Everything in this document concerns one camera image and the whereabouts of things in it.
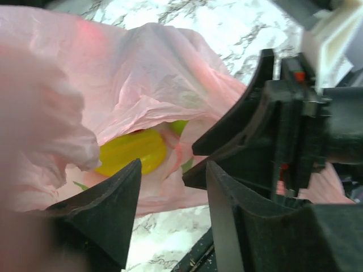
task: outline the green fruit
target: green fruit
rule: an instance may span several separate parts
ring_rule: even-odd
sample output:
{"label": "green fruit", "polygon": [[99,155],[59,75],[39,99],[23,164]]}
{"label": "green fruit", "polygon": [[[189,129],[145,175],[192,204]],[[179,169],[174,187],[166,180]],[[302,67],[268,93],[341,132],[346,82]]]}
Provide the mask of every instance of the green fruit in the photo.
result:
{"label": "green fruit", "polygon": [[170,128],[177,134],[177,135],[181,135],[185,126],[187,125],[189,121],[184,121],[184,120],[178,120],[175,122],[170,123]]}

